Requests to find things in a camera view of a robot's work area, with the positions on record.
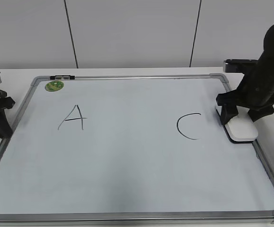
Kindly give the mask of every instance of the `table surface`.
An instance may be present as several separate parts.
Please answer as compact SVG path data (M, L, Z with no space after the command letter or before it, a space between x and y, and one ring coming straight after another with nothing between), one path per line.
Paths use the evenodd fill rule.
M2 83L0 89L6 90L16 104L11 110L6 110L6 115L10 123L13 122L20 103L27 93L31 81L36 76L49 75L75 75L75 76L138 76L138 75L193 75L223 73L222 67L209 68L126 68L126 69L25 69L25 70L0 70ZM243 74L223 73L227 76L230 86L235 89L241 81ZM274 114L256 122L259 130L259 141L263 149L274 151ZM218 224L218 226L252 226L262 227L270 224Z

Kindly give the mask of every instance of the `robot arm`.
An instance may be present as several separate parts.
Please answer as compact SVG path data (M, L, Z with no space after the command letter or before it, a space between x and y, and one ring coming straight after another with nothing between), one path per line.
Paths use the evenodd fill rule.
M244 77L236 90L218 94L216 101L225 125L238 115L237 106L249 108L252 121L274 113L274 25L264 38L264 51L256 60L226 60L225 72L242 72Z

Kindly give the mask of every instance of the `green sticker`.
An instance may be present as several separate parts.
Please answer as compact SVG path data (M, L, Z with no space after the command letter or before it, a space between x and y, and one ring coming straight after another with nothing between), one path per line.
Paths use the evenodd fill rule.
M64 87L64 83L59 80L54 80L46 84L45 89L47 91L59 91Z

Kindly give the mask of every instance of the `whiteboard surface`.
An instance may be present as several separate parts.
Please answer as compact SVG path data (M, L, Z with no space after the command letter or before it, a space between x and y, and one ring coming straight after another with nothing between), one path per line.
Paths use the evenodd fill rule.
M218 79L41 82L0 162L0 214L274 210L251 144L219 123ZM64 122L79 105L84 119ZM191 138L183 137L176 127ZM69 118L78 118L74 110Z

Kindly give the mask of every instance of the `aluminum whiteboard frame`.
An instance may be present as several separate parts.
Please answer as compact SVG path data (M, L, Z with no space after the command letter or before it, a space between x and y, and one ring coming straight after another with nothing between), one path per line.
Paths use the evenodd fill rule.
M69 76L56 76L55 79L68 80ZM100 76L75 77L75 80L109 79L219 79L225 90L231 91L229 82L223 74L174 75L174 76ZM41 81L49 81L50 76L36 77L27 92L12 129L15 130L29 101ZM10 139L0 143L0 160ZM253 142L257 157L260 159L270 181L274 186L274 170L257 141ZM0 214L0 225L109 225L109 224L174 224L174 223L234 223L234 222L274 222L274 210L265 211L199 211L199 212L146 212L146 213L75 213L75 214Z

